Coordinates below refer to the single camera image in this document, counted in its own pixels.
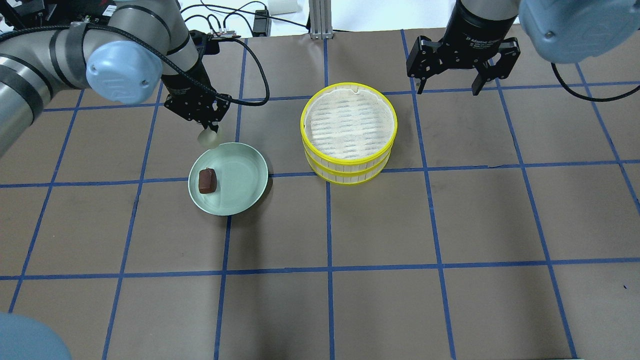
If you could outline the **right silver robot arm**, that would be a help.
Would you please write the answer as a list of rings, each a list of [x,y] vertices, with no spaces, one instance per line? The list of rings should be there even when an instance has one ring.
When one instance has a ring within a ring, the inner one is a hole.
[[[477,71],[473,95],[487,82],[508,78],[521,55],[518,39],[508,36],[515,21],[572,96],[605,103],[639,91],[634,88],[605,98],[581,95],[558,71],[559,64],[606,54],[637,32],[637,0],[457,0],[441,39],[420,35],[407,55],[406,74],[417,82],[416,92],[422,94],[428,79],[450,69]]]

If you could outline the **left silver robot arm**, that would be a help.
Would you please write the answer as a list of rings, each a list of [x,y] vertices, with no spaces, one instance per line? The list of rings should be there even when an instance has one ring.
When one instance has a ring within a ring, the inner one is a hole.
[[[1,153],[14,145],[62,91],[92,89],[137,105],[158,84],[164,106],[203,126],[213,145],[231,104],[217,92],[176,0],[117,0],[107,23],[72,22],[1,36]]]

